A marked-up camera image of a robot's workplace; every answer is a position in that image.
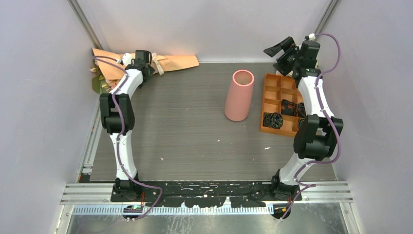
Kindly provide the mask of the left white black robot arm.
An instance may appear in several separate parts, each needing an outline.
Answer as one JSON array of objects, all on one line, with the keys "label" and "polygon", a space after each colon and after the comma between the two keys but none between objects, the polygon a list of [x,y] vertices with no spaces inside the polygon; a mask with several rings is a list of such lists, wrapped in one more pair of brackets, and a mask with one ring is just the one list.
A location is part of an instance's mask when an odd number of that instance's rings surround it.
[{"label": "left white black robot arm", "polygon": [[153,75],[151,63],[150,51],[136,50],[134,56],[124,54],[113,64],[123,77],[111,91],[99,97],[102,127],[110,136],[116,160],[112,201],[137,201],[143,195],[131,148],[135,126],[131,97]]}]

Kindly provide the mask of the peach paper bouquet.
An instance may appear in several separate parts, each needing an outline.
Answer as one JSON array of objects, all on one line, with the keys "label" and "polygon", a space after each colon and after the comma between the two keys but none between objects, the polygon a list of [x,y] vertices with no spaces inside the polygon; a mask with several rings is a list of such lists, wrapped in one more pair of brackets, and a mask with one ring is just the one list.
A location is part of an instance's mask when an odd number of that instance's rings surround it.
[{"label": "peach paper bouquet", "polygon": [[[107,61],[111,64],[118,64],[121,68],[126,66],[120,64],[120,58],[123,54],[116,54],[100,49],[92,49],[93,55],[101,60]],[[162,56],[152,53],[152,67],[155,73],[163,75],[165,72],[184,70],[199,66],[196,56]],[[119,69],[103,63],[101,61],[94,61],[94,67],[91,72],[95,77],[92,78],[92,89],[98,94],[108,93],[121,81],[124,73]]]}]

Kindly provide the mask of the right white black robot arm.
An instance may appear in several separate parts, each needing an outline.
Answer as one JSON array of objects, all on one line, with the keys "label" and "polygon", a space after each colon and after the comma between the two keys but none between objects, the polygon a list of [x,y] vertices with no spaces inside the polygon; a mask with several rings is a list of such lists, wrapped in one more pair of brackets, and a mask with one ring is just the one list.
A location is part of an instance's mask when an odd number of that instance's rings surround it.
[{"label": "right white black robot arm", "polygon": [[276,200],[292,197],[300,191],[300,179],[314,164],[323,164],[332,156],[344,127],[343,120],[330,110],[323,91],[323,72],[316,67],[320,44],[313,34],[301,45],[292,37],[264,50],[274,57],[279,52],[274,68],[283,76],[292,74],[302,95],[305,117],[294,137],[294,154],[287,164],[271,179],[270,193]]}]

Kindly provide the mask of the pink cylindrical vase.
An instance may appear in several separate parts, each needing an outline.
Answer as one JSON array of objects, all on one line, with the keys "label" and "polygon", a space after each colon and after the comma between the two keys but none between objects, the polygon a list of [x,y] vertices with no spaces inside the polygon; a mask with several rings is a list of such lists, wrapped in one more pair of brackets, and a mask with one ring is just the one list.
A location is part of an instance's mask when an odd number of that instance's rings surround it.
[{"label": "pink cylindrical vase", "polygon": [[233,73],[225,101],[225,116],[235,122],[247,118],[251,106],[254,75],[248,70]]}]

